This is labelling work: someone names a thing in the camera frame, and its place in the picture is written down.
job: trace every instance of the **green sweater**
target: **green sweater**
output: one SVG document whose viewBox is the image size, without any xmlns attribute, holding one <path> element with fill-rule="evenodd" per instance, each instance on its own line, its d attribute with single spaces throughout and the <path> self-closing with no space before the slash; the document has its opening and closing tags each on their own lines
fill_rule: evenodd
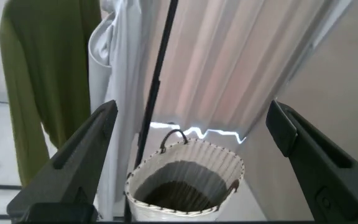
<svg viewBox="0 0 358 224">
<path fill-rule="evenodd" d="M 0 25 L 17 165 L 27 185 L 90 115 L 88 39 L 99 0 L 10 0 Z"/>
</svg>

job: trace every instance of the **basket handle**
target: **basket handle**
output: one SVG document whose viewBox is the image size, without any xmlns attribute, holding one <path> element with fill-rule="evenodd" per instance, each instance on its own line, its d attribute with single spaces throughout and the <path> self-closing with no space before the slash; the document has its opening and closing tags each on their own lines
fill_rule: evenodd
<svg viewBox="0 0 358 224">
<path fill-rule="evenodd" d="M 162 140 L 160 149 L 163 149 L 163 150 L 161 151 L 161 153 L 164 153 L 164 152 L 165 152 L 165 149 L 166 149 L 166 148 L 165 148 L 165 142 L 167 141 L 167 139 L 169 138 L 169 136 L 171 136 L 171 134 L 173 134 L 173 133 L 175 133 L 175 132 L 179 132 L 179 133 L 181 134 L 181 136 L 183 137 L 183 140 L 184 140 L 185 144 L 188 143 L 187 138 L 186 138 L 186 136 L 185 136 L 185 133 L 183 133 L 183 131 L 181 131 L 180 129 L 174 129 L 174 130 L 168 132 L 168 134 L 167 134 L 167 135 L 165 136 L 165 138 Z"/>
</svg>

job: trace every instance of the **pleated curtain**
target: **pleated curtain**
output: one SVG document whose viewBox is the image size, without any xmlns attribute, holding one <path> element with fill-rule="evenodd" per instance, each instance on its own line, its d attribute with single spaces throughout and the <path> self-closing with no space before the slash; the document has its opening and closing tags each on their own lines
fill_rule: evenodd
<svg viewBox="0 0 358 224">
<path fill-rule="evenodd" d="M 146 94 L 169 1 L 160 1 Z M 153 121 L 244 137 L 323 0 L 180 0 Z"/>
</svg>

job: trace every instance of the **wicker basket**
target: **wicker basket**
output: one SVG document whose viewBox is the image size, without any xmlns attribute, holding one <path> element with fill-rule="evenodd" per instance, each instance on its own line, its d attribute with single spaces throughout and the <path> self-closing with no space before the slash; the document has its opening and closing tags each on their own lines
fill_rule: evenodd
<svg viewBox="0 0 358 224">
<path fill-rule="evenodd" d="M 183 141 L 165 147 L 169 135 Z M 137 221 L 214 221 L 243 183 L 244 163 L 235 153 L 179 129 L 129 176 L 125 186 Z"/>
</svg>

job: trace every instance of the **white floor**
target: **white floor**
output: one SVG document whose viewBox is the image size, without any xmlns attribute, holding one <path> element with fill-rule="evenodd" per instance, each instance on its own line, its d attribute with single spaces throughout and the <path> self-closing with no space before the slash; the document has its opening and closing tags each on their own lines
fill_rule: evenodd
<svg viewBox="0 0 358 224">
<path fill-rule="evenodd" d="M 149 132 L 148 141 L 144 156 L 149 156 L 159 147 L 164 135 L 169 131 L 168 128 L 154 129 Z M 210 136 L 209 141 L 230 147 L 234 144 L 233 139 L 222 138 L 219 136 Z M 170 138 L 170 141 L 177 141 L 177 137 Z M 54 147 L 47 141 L 50 153 L 53 154 Z M 130 163 L 134 162 L 136 147 L 132 148 Z M 16 155 L 14 150 L 14 141 L 12 135 L 12 126 L 9 114 L 9 106 L 0 104 L 0 184 L 20 185 L 19 175 L 17 173 Z M 17 194 L 14 190 L 0 190 L 0 214 L 6 214 L 6 205 Z M 218 218 L 221 221 L 263 221 L 266 220 L 248 185 L 244 182 Z M 10 223 L 10 221 L 0 220 L 0 223 Z"/>
</svg>

